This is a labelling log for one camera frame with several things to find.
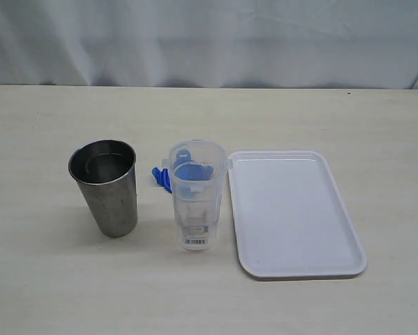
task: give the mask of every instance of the plastic tray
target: plastic tray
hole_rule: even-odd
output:
[[[238,151],[230,193],[239,261],[257,279],[348,278],[365,253],[322,155]]]

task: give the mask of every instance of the white fabric backdrop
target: white fabric backdrop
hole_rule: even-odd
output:
[[[418,88],[418,0],[0,0],[0,83]]]

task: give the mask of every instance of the table surface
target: table surface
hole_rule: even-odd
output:
[[[68,174],[103,139],[137,152],[139,223],[104,237]],[[202,138],[323,153],[368,255],[356,278],[257,282],[228,186],[217,244],[179,248],[151,168]],[[0,334],[418,334],[418,91],[0,86]]]

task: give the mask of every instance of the stainless steel cup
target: stainless steel cup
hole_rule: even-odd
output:
[[[124,236],[137,224],[135,162],[134,149],[115,140],[89,143],[70,157],[69,173],[106,236]]]

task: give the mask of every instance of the cup rim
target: cup rim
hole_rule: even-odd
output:
[[[83,180],[77,178],[73,174],[70,166],[72,164],[72,160],[74,159],[75,155],[78,154],[79,151],[83,150],[84,148],[86,148],[88,146],[91,146],[93,144],[100,143],[100,142],[118,142],[119,144],[122,144],[122,145],[127,146],[131,150],[131,152],[133,152],[133,164],[130,166],[130,168],[128,169],[128,171],[126,171],[123,175],[121,175],[120,177],[117,177],[116,179],[113,179],[113,180],[110,180],[110,181],[106,181],[105,183],[88,183],[86,181],[83,181]],[[77,183],[81,183],[81,184],[85,184],[85,185],[92,185],[92,186],[101,186],[101,185],[113,184],[114,182],[119,181],[120,179],[124,178],[126,175],[130,174],[131,170],[134,168],[135,163],[136,163],[136,153],[134,151],[134,148],[132,146],[130,146],[128,143],[126,143],[124,141],[121,141],[121,140],[112,140],[112,139],[96,140],[96,141],[93,141],[93,142],[90,142],[90,143],[87,143],[87,144],[81,146],[80,148],[78,148],[77,150],[75,150],[73,152],[73,154],[69,158],[68,170],[69,170],[70,176],[72,178],[74,178],[74,180]]]

